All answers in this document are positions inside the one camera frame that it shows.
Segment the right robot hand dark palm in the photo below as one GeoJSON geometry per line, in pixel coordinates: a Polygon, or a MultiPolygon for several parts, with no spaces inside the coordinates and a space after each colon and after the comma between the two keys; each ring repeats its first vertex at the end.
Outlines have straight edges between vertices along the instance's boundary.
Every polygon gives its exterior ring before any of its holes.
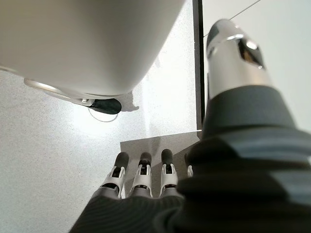
{"type": "Polygon", "coordinates": [[[71,228],[73,233],[308,233],[311,230],[311,136],[297,129],[270,81],[259,46],[231,20],[207,37],[208,101],[202,139],[176,180],[162,152],[161,194],[150,195],[151,157],[121,199],[128,155],[71,228]]]}

